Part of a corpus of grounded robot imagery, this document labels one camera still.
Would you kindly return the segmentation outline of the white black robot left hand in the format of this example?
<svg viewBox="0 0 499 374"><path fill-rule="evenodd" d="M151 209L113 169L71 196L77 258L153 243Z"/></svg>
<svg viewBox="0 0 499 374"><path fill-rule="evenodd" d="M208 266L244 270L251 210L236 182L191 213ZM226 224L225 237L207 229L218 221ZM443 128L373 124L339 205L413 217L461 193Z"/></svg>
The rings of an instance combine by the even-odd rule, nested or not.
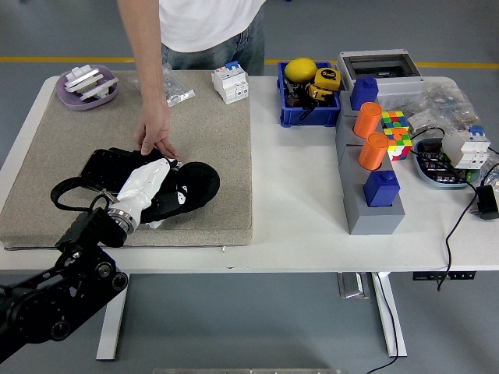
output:
<svg viewBox="0 0 499 374"><path fill-rule="evenodd" d="M108 215L126 233L137 229L142 211L151 206L170 170L169 159L161 158L135 169L126 180L117 201L108 208Z"/></svg>

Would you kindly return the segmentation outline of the person's hand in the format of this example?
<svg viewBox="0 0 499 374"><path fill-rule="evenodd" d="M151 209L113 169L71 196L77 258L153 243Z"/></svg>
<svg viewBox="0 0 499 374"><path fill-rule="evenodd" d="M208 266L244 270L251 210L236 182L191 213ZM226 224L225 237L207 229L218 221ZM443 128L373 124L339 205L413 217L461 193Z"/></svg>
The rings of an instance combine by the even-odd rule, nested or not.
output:
<svg viewBox="0 0 499 374"><path fill-rule="evenodd" d="M134 134L140 153L147 156L156 149L167 158L179 159L179 152L172 145L169 135L170 109L166 100L144 101Z"/></svg>

